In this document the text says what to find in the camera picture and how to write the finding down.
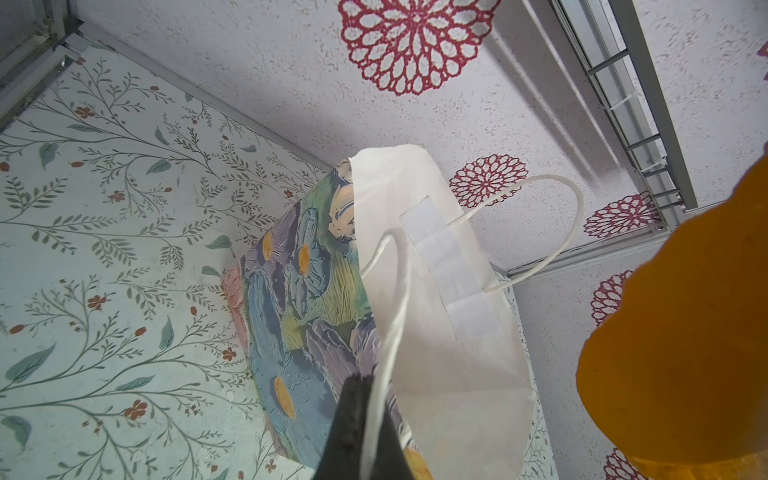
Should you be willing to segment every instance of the red medallion pattern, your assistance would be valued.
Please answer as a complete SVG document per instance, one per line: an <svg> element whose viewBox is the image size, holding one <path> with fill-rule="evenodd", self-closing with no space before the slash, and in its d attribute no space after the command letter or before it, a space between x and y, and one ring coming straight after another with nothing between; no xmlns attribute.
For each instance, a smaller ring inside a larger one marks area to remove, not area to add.
<svg viewBox="0 0 768 480"><path fill-rule="evenodd" d="M757 54L761 57L768 57L768 41L760 50L757 51ZM768 80L768 73L766 73L765 79Z"/></svg>
<svg viewBox="0 0 768 480"><path fill-rule="evenodd" d="M421 94L461 73L499 0L342 0L349 60L381 91Z"/></svg>
<svg viewBox="0 0 768 480"><path fill-rule="evenodd" d="M527 176L528 169L519 158L493 154L466 164L453 176L450 186L458 203L463 207L472 208ZM507 200L518 190L520 189L513 190L491 205Z"/></svg>
<svg viewBox="0 0 768 480"><path fill-rule="evenodd" d="M605 472L605 480L648 480L645 475L627 461L627 457L618 449L614 449L610 455L605 457L603 471Z"/></svg>
<svg viewBox="0 0 768 480"><path fill-rule="evenodd" d="M658 221L661 217L650 200L650 194L643 192L627 195L594 212L584 224L584 231L591 237L607 238Z"/></svg>
<svg viewBox="0 0 768 480"><path fill-rule="evenodd" d="M600 326L605 319L616 313L621 306L621 295L624 294L624 282L632 274L632 270L613 275L608 280L600 282L600 286L592 293L592 318Z"/></svg>

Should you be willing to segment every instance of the speckled white surface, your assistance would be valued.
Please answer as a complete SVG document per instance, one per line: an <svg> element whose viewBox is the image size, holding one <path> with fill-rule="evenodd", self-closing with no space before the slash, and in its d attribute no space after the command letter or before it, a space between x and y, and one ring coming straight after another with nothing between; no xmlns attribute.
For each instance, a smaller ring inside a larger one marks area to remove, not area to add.
<svg viewBox="0 0 768 480"><path fill-rule="evenodd" d="M549 5L533 3L566 66L581 78ZM609 148L601 139L520 2L501 2L491 34L458 76L402 96L380 91L349 60L337 5L78 2L85 21L329 164L364 147L413 143L429 150L447 180L480 157L509 154L522 159L530 175L573 178L585 190L587 217L638 192L626 157L615 142ZM612 134L586 80L577 84ZM546 256L561 242L573 203L565 186L532 185L473 224L490 259L510 268ZM581 232L574 245L594 240Z"/></svg>
<svg viewBox="0 0 768 480"><path fill-rule="evenodd" d="M603 468L614 448L592 422L576 390L581 347L597 327L592 318L593 292L613 275L634 270L647 262L657 250L655 247L515 286L554 461L561 478L607 478Z"/></svg>
<svg viewBox="0 0 768 480"><path fill-rule="evenodd" d="M768 2L634 3L699 205L725 200L768 141Z"/></svg>

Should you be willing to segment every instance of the orange translucent object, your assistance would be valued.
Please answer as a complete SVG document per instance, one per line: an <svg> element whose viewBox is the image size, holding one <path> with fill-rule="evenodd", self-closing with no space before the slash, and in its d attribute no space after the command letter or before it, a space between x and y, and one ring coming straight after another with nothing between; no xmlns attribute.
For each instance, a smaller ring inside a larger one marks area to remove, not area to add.
<svg viewBox="0 0 768 480"><path fill-rule="evenodd" d="M576 383L649 478L768 478L768 144L727 202L627 280Z"/></svg>

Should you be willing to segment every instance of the white rope handle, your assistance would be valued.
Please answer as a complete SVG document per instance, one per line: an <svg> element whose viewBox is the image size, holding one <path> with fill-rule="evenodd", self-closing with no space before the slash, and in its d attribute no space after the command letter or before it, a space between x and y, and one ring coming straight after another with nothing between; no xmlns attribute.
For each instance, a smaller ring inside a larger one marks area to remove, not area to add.
<svg viewBox="0 0 768 480"><path fill-rule="evenodd" d="M499 283L496 286L492 286L490 288L484 289L483 291L486 293L495 292L496 290L501 290L503 288L507 288L509 286L515 285L516 283L519 283L527 278L529 278L531 275L537 273L539 270L547 266L554 258L560 254L563 250L565 250L565 247L568 246L568 244L576 237L576 233L578 232L578 229L581 225L581 218L584 215L584 193L581 191L581 188L578 187L577 184L575 184L572 180L561 177L560 175L535 175L533 177L525 178L524 180L520 180L519 182L514 182L509 187L506 187L504 190L499 191L497 194L490 196L489 198L486 198L483 200L477 207L472 208L470 211L466 212L465 214L461 215L456 220L453 220L451 223L449 223L449 227L453 227L458 223L465 222L472 218L472 215L478 213L480 209L483 207L492 204L499 198L502 198L503 196L509 194L512 192L515 188L522 187L523 185L530 184L531 182L535 182L537 180L555 180L562 184L568 185L571 190L574 191L576 194L576 217L574 218L574 223L571 226L571 231L568 232L568 235L565 237L565 240L563 240L563 243L560 244L560 246L555 249L554 252L550 253L549 257L543 259L541 262L536 263L529 271L522 273L512 280L509 280L508 282Z"/></svg>
<svg viewBox="0 0 768 480"><path fill-rule="evenodd" d="M395 287L395 310L389 331L379 348L379 364L373 376L371 396L366 411L366 430L362 437L362 454L360 456L360 480L370 480L373 463L376 460L376 450L379 447L379 430L384 419L386 393L392 379L395 367L397 349L400 346L402 330L406 324L406 308L411 296L411 252L406 233L401 228L390 228L382 235L371 260L360 269L360 276L365 277L381 257L384 248L390 240L395 241L397 248L397 285Z"/></svg>

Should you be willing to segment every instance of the white paper patch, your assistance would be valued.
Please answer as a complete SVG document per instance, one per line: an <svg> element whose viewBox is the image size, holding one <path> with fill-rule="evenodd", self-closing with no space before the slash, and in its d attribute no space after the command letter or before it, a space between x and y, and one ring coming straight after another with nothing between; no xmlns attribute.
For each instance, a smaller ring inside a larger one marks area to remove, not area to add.
<svg viewBox="0 0 768 480"><path fill-rule="evenodd" d="M462 245L432 198L405 212L400 221L435 277L456 339L466 342L498 333L499 319Z"/></svg>

